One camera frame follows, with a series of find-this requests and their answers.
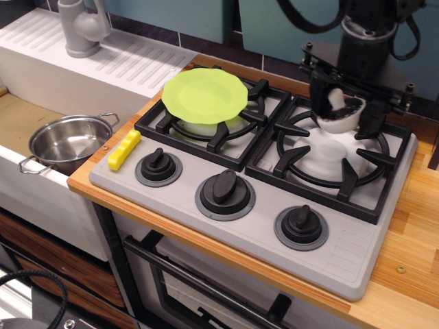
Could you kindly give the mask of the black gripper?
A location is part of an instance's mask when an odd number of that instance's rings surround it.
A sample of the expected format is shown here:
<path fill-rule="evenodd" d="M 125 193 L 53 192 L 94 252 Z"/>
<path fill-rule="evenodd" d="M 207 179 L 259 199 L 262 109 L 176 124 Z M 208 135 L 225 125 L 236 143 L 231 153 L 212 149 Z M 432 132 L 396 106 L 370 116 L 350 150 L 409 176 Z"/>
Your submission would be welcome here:
<path fill-rule="evenodd" d="M 329 92 L 340 88 L 365 99 L 356 140 L 376 138 L 386 112 L 405 114 L 416 86 L 400 72 L 389 56 L 375 58 L 367 47 L 327 42 L 305 42 L 300 69 L 310 77 L 311 109 L 318 117 L 331 110 Z"/>

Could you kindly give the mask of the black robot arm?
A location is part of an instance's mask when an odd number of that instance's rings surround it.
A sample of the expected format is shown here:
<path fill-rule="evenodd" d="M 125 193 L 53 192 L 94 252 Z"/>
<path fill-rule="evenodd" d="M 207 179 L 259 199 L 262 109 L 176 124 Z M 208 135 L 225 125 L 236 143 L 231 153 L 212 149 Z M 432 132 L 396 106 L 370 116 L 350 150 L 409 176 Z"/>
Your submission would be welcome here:
<path fill-rule="evenodd" d="M 413 58 L 420 32 L 413 13 L 424 1 L 340 1 L 335 18 L 326 25 L 308 21 L 291 4 L 279 1 L 288 20 L 309 34 L 342 29 L 340 44 L 306 42 L 301 70 L 309 74 L 311 110 L 315 119 L 330 113 L 329 95 L 339 88 L 365 100 L 357 139 L 377 137 L 389 112 L 403 115 L 410 108 L 415 84 L 392 60 Z"/>

